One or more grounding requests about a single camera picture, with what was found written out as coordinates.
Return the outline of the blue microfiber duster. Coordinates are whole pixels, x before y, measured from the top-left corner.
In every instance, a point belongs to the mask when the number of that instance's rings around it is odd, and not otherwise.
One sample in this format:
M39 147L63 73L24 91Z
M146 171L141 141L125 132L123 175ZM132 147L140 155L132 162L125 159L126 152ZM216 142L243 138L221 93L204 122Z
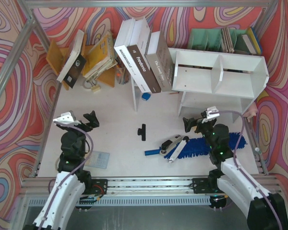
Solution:
M236 143L238 141L238 138L240 136L240 132L230 132L229 133L229 147L233 151ZM179 144L176 144L174 149L172 149L169 153L165 154L163 157L165 159L170 159L172 153L175 151ZM247 141L245 137L242 135L240 142L238 144L237 149L243 149L247 145ZM184 158L192 158L192 157L198 157L198 156L204 156L209 154L209 147L204 138L192 138L189 140L189 142L185 145L183 150L180 152L178 159L184 159ZM151 156L151 155L161 155L161 147L159 149L154 150L146 150L144 152L145 156Z

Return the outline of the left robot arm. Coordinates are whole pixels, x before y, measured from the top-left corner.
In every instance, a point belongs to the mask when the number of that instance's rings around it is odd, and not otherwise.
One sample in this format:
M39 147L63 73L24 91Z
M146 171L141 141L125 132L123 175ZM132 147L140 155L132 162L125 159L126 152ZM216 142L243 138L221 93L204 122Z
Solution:
M25 225L25 230L64 230L72 211L84 192L91 192L93 182L84 164L93 151L93 140L88 134L99 127L95 111L84 114L88 121L77 120L72 111L65 112L53 119L53 123L65 130L61 141L61 155L58 173L39 215L32 224Z

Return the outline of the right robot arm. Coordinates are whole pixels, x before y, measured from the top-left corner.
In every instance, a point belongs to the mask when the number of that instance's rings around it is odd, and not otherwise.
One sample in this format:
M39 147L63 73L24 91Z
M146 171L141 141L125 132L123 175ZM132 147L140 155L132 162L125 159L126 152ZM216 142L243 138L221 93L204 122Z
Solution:
M283 197L259 184L239 163L229 146L229 129L216 119L183 118L185 132L195 128L209 147L215 170L210 171L208 184L224 192L242 211L251 230L288 230L288 215Z

